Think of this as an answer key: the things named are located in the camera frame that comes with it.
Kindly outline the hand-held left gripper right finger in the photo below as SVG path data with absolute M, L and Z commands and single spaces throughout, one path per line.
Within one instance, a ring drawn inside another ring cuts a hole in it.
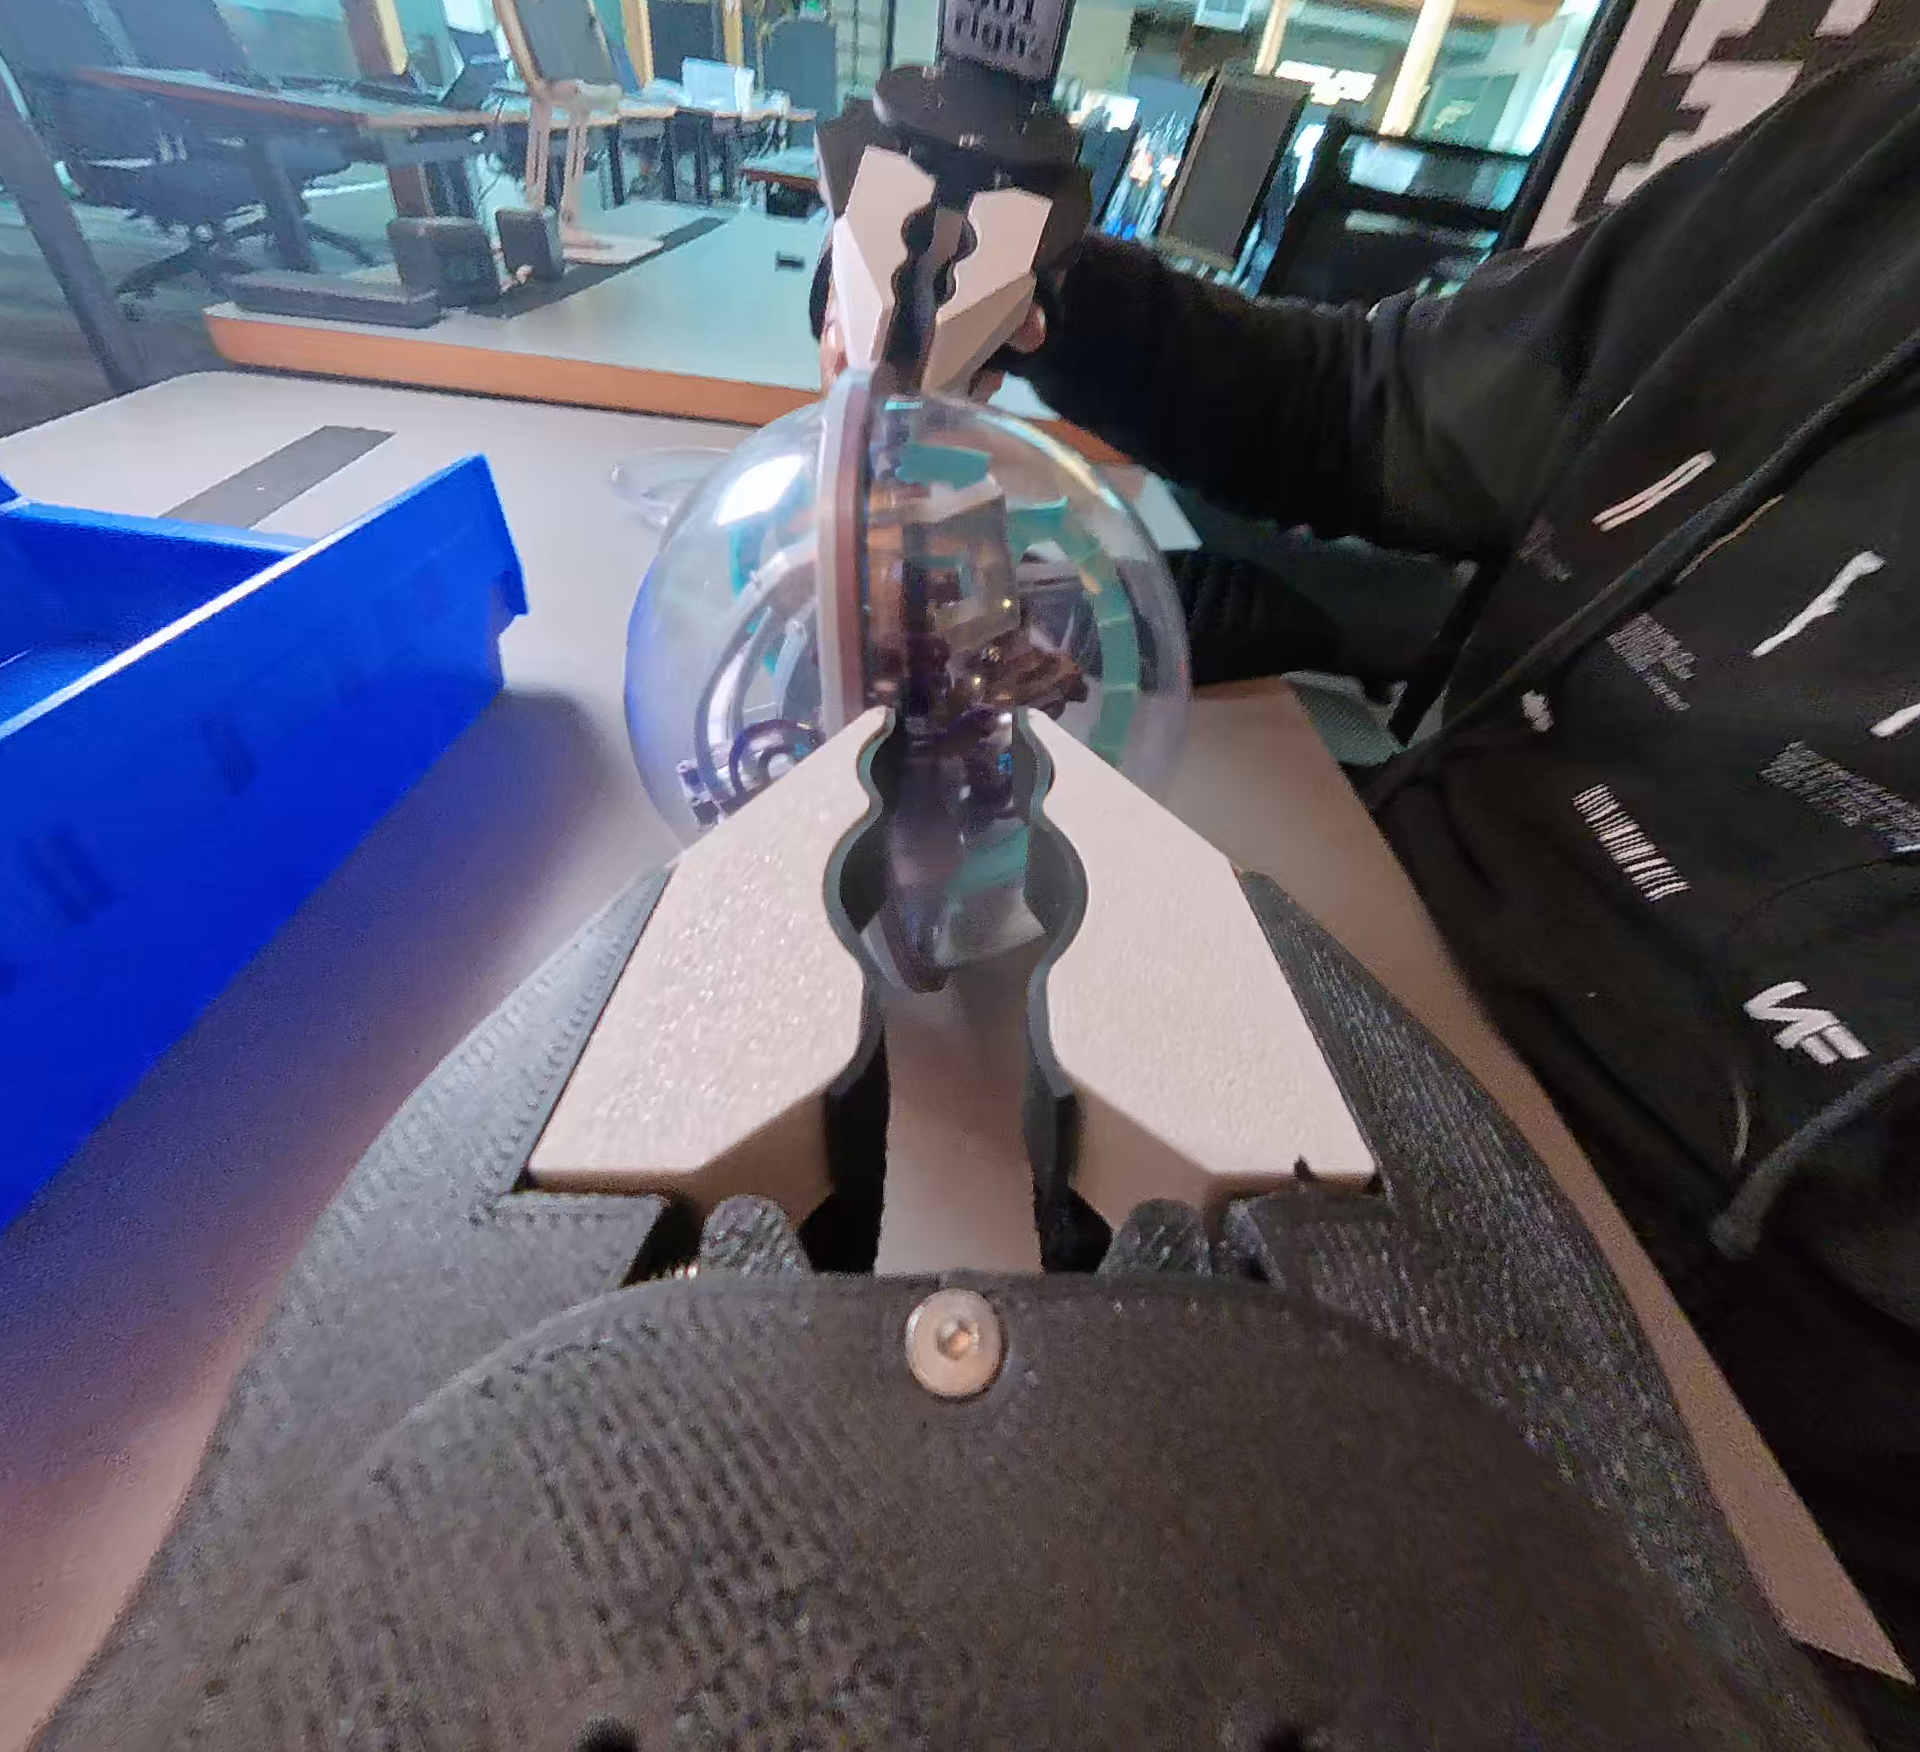
M 1027 1159 L 1102 1225 L 1170 1200 L 1221 1219 L 1380 1166 L 1258 917 L 1258 883 L 1119 765 L 1017 713 Z

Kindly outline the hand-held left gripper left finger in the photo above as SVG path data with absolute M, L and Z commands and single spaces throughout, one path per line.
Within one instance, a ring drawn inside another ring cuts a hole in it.
M 793 1225 L 830 1205 L 830 1102 L 868 1056 L 868 964 L 830 875 L 875 822 L 889 732 L 861 713 L 671 863 L 528 1155 L 534 1193 L 768 1200 Z

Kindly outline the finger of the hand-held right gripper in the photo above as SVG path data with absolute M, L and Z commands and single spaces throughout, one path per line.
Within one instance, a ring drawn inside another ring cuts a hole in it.
M 940 223 L 936 170 L 906 149 L 861 149 L 830 234 L 830 309 L 849 370 L 927 375 L 927 250 Z
M 1039 191 L 975 191 L 965 209 L 912 191 L 912 394 L 965 394 L 981 362 L 1027 325 L 1032 266 L 1050 223 Z

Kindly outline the clear plastic maze ball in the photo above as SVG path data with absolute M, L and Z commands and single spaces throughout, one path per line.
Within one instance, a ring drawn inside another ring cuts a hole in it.
M 628 723 L 688 843 L 898 713 L 868 939 L 940 988 L 1032 933 L 1017 713 L 1136 790 L 1190 741 L 1190 631 L 1154 521 L 1039 425 L 839 375 L 715 452 L 629 609 Z

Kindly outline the orange-edged grey desk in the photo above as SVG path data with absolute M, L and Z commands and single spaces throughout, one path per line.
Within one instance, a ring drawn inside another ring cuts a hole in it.
M 216 306 L 203 331 L 230 370 L 764 429 L 823 394 L 819 254 L 823 217 L 729 209 L 723 234 L 514 325 L 447 309 L 436 331 L 377 331 Z

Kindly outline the black desk mat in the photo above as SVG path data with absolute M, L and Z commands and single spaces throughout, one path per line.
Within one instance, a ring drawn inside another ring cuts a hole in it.
M 659 266 L 659 254 L 671 254 L 671 250 L 686 250 L 686 241 L 699 241 L 699 238 L 711 238 L 723 223 L 729 223 L 723 209 L 707 209 L 707 217 L 688 217 L 688 223 L 679 223 L 664 238 L 641 238 L 629 254 L 588 254 L 588 266 L 563 266 L 562 277 L 510 277 L 496 306 L 473 306 L 473 318 L 514 325 L 514 318 L 575 306 L 575 295 L 588 295 L 588 292 L 599 292 L 599 282 L 610 282 L 610 277 L 628 277 L 641 266 Z

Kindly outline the black screen on stand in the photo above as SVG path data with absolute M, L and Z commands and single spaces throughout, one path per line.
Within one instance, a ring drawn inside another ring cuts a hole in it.
M 1167 254 L 1239 271 L 1310 98 L 1318 98 L 1310 78 L 1273 70 L 1215 70 L 1201 88 L 1190 147 L 1157 217 Z

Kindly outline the black mesh office chair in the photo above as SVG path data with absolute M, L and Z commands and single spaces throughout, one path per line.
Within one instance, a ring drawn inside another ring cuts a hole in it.
M 1506 238 L 1532 161 L 1329 116 L 1289 201 L 1266 306 L 1455 295 Z

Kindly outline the black power station box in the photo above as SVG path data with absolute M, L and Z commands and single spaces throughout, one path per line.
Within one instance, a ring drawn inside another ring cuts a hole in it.
M 498 254 L 482 217 L 390 217 L 396 282 L 444 309 L 498 306 Z

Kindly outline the person's black printed hoodie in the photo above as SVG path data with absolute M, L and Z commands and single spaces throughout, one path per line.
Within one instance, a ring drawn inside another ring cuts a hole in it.
M 1913 56 L 1362 318 L 1495 561 L 1374 816 L 1913 1661 Z

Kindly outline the blue plastic bin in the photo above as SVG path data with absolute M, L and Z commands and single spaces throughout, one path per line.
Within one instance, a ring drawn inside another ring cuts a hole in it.
M 0 517 L 0 1219 L 498 701 L 484 452 L 322 543 Z

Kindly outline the long black bar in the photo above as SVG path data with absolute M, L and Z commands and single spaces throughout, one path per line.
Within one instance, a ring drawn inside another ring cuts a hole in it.
M 307 277 L 307 271 L 250 271 L 230 277 L 230 306 L 286 325 L 377 325 L 377 331 L 436 331 L 447 309 L 436 292 L 399 277 Z

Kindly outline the black rolling office chair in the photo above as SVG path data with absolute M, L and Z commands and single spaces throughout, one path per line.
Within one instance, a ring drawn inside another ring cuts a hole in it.
M 271 241 L 271 206 L 250 179 L 247 140 L 199 127 L 192 114 L 89 88 L 89 68 L 139 68 L 153 48 L 183 48 L 192 70 L 255 88 L 247 41 L 216 0 L 0 0 L 0 58 L 27 98 L 37 147 L 66 164 L 79 206 L 183 234 L 183 250 L 121 277 L 121 295 L 161 295 L 161 282 L 247 277 L 247 241 Z

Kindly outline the framed black-white marker sign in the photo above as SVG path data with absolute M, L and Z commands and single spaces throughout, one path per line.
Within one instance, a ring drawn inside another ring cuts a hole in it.
M 1604 0 L 1499 250 L 1568 238 L 1794 88 L 1913 41 L 1920 0 Z

